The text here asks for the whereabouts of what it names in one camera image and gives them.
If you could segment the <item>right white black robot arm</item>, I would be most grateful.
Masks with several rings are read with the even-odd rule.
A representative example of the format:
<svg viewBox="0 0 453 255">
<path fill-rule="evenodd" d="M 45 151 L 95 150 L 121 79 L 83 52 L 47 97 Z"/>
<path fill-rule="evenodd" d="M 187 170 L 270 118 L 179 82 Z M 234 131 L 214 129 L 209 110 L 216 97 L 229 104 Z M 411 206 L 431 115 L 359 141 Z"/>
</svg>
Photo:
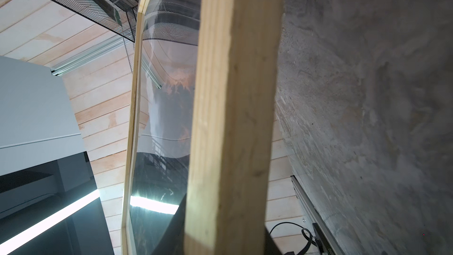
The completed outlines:
<svg viewBox="0 0 453 255">
<path fill-rule="evenodd" d="M 181 255 L 195 65 L 144 73 L 144 114 L 130 219 L 138 255 Z M 1 58 L 1 253 L 112 255 L 96 184 L 63 80 L 49 68 Z"/>
</svg>

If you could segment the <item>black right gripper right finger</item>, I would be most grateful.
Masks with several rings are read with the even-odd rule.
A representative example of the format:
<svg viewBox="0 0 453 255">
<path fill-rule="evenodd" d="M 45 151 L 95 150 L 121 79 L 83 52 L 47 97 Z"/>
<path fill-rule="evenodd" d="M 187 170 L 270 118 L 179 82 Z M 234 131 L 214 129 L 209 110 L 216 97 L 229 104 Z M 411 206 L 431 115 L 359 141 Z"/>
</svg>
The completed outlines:
<svg viewBox="0 0 453 255">
<path fill-rule="evenodd" d="M 282 255 L 282 252 L 277 247 L 273 238 L 271 237 L 267 228 L 264 228 L 265 241 L 264 241 L 264 255 Z"/>
</svg>

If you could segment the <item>light wooden picture frame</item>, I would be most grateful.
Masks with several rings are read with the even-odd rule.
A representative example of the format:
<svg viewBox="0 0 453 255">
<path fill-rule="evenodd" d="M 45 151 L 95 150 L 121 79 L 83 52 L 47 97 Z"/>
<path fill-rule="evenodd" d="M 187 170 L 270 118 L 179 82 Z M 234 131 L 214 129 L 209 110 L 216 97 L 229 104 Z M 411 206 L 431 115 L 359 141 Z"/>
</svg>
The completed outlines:
<svg viewBox="0 0 453 255">
<path fill-rule="evenodd" d="M 184 255 L 263 255 L 283 0 L 201 0 Z"/>
</svg>

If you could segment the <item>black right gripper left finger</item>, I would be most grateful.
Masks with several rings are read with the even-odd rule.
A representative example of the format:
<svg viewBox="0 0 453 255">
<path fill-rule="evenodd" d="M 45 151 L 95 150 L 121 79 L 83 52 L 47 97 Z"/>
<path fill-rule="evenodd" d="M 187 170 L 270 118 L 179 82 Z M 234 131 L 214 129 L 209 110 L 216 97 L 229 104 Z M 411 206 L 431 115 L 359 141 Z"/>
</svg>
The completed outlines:
<svg viewBox="0 0 453 255">
<path fill-rule="evenodd" d="M 185 195 L 152 255 L 183 255 L 186 214 Z"/>
</svg>

